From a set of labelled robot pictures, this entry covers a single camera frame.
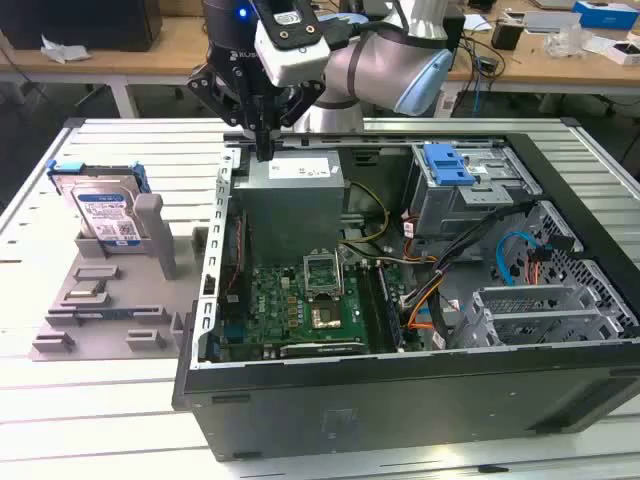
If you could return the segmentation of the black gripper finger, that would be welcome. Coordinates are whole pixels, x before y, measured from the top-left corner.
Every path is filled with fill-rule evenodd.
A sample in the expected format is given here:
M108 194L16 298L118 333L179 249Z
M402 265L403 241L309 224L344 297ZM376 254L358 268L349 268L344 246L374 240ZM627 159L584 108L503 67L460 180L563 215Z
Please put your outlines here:
M325 90L323 82L303 82L297 86L274 87L265 98L265 159L274 155L275 140L283 128L292 127Z
M265 159L265 123L260 96L251 91L248 71L242 66L230 70L226 83L213 65L206 63L192 72L187 86L210 110L230 126L240 126L253 141L258 160Z

